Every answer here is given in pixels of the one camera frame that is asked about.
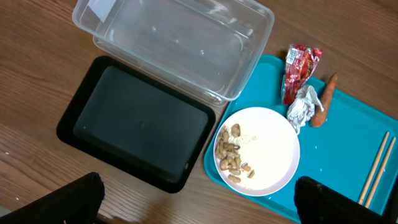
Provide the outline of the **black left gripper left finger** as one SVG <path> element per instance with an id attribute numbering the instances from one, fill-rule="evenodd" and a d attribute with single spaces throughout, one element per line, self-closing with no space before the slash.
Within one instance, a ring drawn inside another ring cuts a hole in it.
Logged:
<path id="1" fill-rule="evenodd" d="M 104 199 L 104 183 L 96 172 L 1 217 L 1 224 L 94 223 Z"/>

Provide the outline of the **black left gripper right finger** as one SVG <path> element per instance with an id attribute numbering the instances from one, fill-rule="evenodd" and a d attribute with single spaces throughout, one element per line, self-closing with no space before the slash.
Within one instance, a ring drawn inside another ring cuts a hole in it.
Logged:
<path id="1" fill-rule="evenodd" d="M 396 185 L 382 215 L 307 176 L 300 177 L 295 183 L 294 203 L 302 224 L 397 223 Z"/>

